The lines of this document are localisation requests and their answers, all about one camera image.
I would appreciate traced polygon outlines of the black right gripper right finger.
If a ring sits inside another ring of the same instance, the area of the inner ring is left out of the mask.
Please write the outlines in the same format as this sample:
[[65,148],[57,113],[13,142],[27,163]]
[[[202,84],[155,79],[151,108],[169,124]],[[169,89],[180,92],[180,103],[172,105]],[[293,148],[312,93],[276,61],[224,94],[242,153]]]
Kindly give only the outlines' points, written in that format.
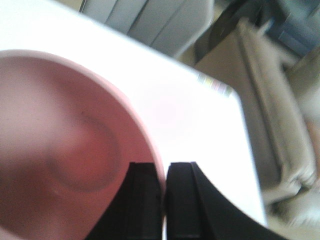
[[196,162],[173,162],[166,178],[168,240],[281,240],[233,205]]

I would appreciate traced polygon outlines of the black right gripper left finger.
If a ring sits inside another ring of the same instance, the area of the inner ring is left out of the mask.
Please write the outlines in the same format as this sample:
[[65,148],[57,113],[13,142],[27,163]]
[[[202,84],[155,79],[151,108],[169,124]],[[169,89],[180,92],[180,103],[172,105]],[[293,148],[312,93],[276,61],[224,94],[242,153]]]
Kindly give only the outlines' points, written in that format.
[[161,240],[162,191],[153,163],[129,164],[125,179],[87,240]]

